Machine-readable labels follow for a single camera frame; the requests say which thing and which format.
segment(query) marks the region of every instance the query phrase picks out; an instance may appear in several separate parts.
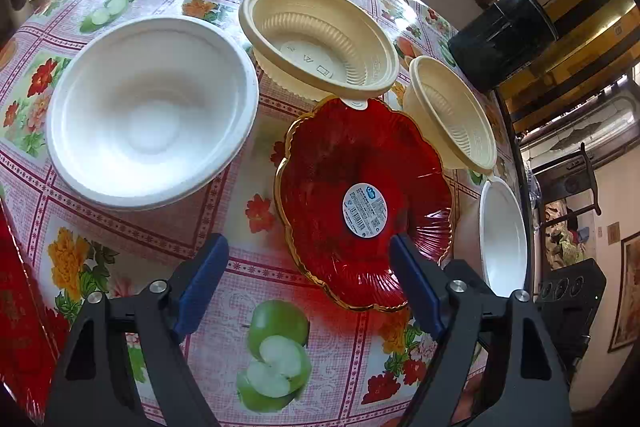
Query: round sticker label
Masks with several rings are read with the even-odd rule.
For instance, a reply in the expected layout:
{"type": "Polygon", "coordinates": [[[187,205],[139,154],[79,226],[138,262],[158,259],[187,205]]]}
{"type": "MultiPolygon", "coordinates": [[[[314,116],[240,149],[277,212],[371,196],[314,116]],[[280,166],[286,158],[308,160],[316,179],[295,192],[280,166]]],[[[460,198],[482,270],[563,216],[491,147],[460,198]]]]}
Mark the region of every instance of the round sticker label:
{"type": "Polygon", "coordinates": [[[342,199],[347,227],[360,237],[376,237],[386,224],[386,201],[380,191],[367,183],[356,183],[342,199]]]}

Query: beige plastic bowl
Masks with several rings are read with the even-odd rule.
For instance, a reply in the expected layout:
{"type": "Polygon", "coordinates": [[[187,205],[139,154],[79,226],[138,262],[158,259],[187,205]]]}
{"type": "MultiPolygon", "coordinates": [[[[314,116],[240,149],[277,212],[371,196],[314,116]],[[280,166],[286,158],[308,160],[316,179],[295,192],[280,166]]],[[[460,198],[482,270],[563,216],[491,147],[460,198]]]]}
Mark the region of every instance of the beige plastic bowl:
{"type": "Polygon", "coordinates": [[[364,108],[398,76],[391,40],[348,0],[243,0],[239,19],[265,73],[310,100],[364,108]]]}
{"type": "Polygon", "coordinates": [[[442,62],[414,58],[411,84],[402,108],[418,124],[448,169],[470,168],[492,174],[497,150],[494,132],[471,90],[442,62]]]}

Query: white bowl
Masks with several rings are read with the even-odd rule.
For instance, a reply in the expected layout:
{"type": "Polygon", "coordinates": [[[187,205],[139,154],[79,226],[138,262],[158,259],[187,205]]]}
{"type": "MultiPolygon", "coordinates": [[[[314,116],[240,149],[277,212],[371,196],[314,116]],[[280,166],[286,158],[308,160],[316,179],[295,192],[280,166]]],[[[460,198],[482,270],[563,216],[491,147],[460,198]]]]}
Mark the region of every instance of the white bowl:
{"type": "Polygon", "coordinates": [[[463,259],[494,293],[508,297],[524,287],[527,236],[520,206],[509,185],[489,176],[480,198],[460,216],[453,257],[463,259]]]}
{"type": "Polygon", "coordinates": [[[334,93],[365,108],[398,76],[391,40],[348,0],[243,0],[239,20],[265,73],[310,100],[334,93]]]}
{"type": "Polygon", "coordinates": [[[62,179],[98,205],[142,210],[207,184],[239,152],[255,69],[215,26],[156,16],[118,26],[71,61],[47,115],[62,179]]]}
{"type": "Polygon", "coordinates": [[[443,165],[491,174],[498,154],[494,132],[462,78],[425,55],[411,61],[409,74],[402,109],[438,151],[443,165]]]}

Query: black pot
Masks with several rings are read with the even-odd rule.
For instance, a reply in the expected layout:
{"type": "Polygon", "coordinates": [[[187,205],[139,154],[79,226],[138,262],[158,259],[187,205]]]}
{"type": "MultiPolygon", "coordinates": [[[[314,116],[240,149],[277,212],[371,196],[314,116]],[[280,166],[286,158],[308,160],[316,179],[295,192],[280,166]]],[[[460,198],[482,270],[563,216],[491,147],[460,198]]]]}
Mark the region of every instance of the black pot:
{"type": "Polygon", "coordinates": [[[449,51],[469,82],[487,92],[556,40],[538,1],[497,0],[449,40],[449,51]]]}

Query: bowl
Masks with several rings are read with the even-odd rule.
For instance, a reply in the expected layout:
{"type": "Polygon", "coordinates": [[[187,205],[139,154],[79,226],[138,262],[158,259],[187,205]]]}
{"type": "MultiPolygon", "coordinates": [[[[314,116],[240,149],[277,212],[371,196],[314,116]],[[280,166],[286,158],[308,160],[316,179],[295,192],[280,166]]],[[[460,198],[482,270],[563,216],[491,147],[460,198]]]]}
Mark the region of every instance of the bowl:
{"type": "Polygon", "coordinates": [[[207,184],[254,122],[248,55],[215,26],[156,16],[120,25],[69,63],[47,116],[62,179],[94,203],[142,210],[207,184]]]}
{"type": "Polygon", "coordinates": [[[391,40],[348,0],[243,0],[239,20],[265,73],[309,100],[333,93],[364,108],[398,76],[391,40]]]}
{"type": "Polygon", "coordinates": [[[405,306],[389,266],[394,234],[407,232],[437,263],[450,246],[452,200],[438,153],[378,99],[354,110],[329,97],[298,118],[274,198],[300,271],[349,310],[405,306]]]}
{"type": "Polygon", "coordinates": [[[524,287],[527,236],[522,211],[509,185],[489,176],[456,226],[453,257],[463,259],[497,296],[524,287]]]}
{"type": "Polygon", "coordinates": [[[414,58],[402,108],[438,150],[448,169],[493,172],[494,132],[482,106],[462,78],[431,57],[414,58]]]}

